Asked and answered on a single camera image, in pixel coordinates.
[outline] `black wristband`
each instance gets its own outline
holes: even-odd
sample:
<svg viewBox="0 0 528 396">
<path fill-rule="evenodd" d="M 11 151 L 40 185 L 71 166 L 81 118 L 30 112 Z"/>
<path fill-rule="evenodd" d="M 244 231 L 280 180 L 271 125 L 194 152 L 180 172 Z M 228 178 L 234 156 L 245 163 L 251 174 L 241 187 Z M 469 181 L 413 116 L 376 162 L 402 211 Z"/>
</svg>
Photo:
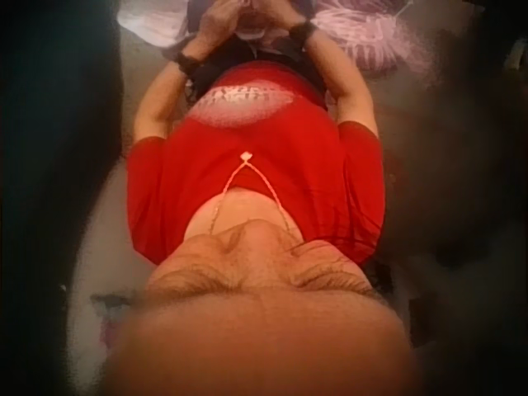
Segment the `black wristband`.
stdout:
<svg viewBox="0 0 528 396">
<path fill-rule="evenodd" d="M 187 76 L 190 77 L 199 67 L 200 62 L 191 56 L 186 56 L 182 52 L 178 52 L 174 59 L 180 70 Z"/>
<path fill-rule="evenodd" d="M 290 29 L 290 38 L 299 47 L 303 48 L 306 40 L 314 33 L 316 29 L 316 25 L 314 25 L 310 20 L 306 20 Z"/>
</svg>

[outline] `chain necklace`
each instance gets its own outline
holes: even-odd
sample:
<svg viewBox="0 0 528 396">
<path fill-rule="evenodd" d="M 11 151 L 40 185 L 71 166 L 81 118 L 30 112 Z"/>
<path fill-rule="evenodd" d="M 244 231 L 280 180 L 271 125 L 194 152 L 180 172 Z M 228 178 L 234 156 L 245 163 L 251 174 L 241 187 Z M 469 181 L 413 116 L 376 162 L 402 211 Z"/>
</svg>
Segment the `chain necklace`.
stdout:
<svg viewBox="0 0 528 396">
<path fill-rule="evenodd" d="M 215 228 L 216 220 L 219 217 L 220 209 L 222 207 L 222 204 L 224 203 L 224 199 L 225 199 L 225 196 L 226 196 L 226 194 L 228 192 L 229 186 L 231 186 L 231 183 L 233 182 L 234 177 L 237 176 L 237 173 L 239 173 L 245 167 L 251 168 L 264 181 L 264 183 L 266 184 L 267 188 L 270 190 L 271 194 L 273 195 L 273 199 L 275 200 L 275 202 L 277 204 L 277 209 L 279 210 L 280 216 L 282 217 L 282 219 L 284 221 L 284 224 L 286 226 L 286 231 L 288 233 L 290 233 L 290 225 L 288 224 L 288 220 L 286 218 L 286 212 L 285 212 L 284 208 L 282 207 L 281 200 L 279 200 L 279 197 L 275 193 L 275 189 L 273 188 L 271 183 L 267 180 L 266 176 L 264 176 L 264 174 L 261 171 L 259 171 L 257 169 L 257 167 L 255 167 L 252 163 L 249 162 L 249 160 L 252 157 L 253 157 L 253 154 L 248 153 L 247 151 L 245 151 L 244 153 L 240 154 L 240 159 L 242 160 L 242 163 L 233 171 L 233 173 L 231 173 L 231 176 L 229 177 L 228 182 L 225 183 L 225 187 L 222 190 L 222 196 L 220 198 L 220 201 L 218 202 L 218 204 L 216 204 L 216 206 L 214 208 L 213 219 L 211 221 L 211 226 L 209 228 L 209 234 L 213 233 L 213 229 Z"/>
</svg>

